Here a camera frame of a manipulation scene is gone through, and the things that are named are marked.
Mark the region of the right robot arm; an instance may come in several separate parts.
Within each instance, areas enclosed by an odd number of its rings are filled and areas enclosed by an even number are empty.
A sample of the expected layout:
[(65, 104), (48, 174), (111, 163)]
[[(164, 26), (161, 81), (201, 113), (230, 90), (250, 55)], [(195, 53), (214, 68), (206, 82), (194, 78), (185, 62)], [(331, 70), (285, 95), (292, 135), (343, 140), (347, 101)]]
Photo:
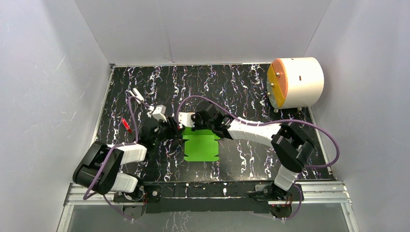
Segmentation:
[(273, 148), (280, 161), (280, 168), (271, 185), (270, 194), (275, 200), (285, 200), (290, 196), (291, 186), (315, 149), (313, 141), (295, 122), (264, 125), (235, 118), (222, 114), (209, 101), (201, 102), (199, 109), (188, 119), (193, 131), (211, 130), (220, 138), (248, 140)]

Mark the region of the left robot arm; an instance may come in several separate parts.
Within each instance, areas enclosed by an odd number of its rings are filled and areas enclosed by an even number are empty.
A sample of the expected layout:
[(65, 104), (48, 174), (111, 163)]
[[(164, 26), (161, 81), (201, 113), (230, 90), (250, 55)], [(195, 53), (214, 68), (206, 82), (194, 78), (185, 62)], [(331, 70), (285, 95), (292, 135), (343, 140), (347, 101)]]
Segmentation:
[(172, 117), (150, 118), (142, 124), (131, 143), (108, 145), (95, 141), (73, 172), (73, 182), (87, 188), (88, 195), (125, 192), (132, 201), (139, 201), (145, 193), (139, 184), (141, 179), (121, 173), (120, 167), (143, 162), (160, 142), (181, 139), (184, 130), (184, 126), (178, 125)]

